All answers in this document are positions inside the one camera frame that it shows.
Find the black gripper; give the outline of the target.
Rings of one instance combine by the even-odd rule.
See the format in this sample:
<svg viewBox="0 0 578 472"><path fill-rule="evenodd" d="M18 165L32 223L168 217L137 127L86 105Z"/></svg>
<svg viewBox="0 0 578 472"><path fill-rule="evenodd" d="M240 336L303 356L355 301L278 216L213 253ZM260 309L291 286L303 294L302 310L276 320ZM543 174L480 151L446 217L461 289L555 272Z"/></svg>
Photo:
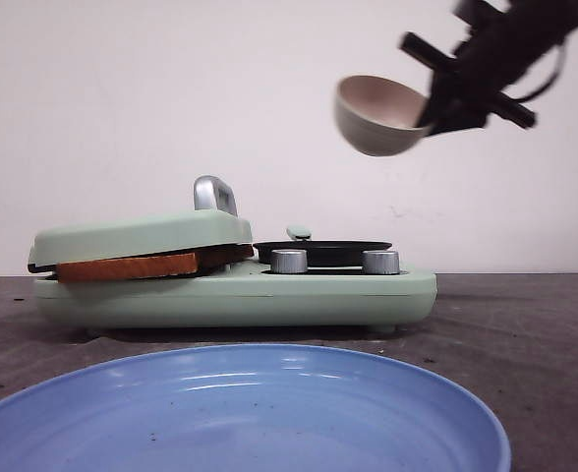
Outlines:
<svg viewBox="0 0 578 472"><path fill-rule="evenodd" d="M431 89L416 127L426 138L483 129L495 114L528 129L536 114L524 103L546 92L559 77L568 36L578 30L578 1L511 1L500 11L487 1L461 1L454 14L469 37L447 55L412 32L400 49L433 71ZM551 49L560 51L550 78L519 97L503 92Z"/></svg>

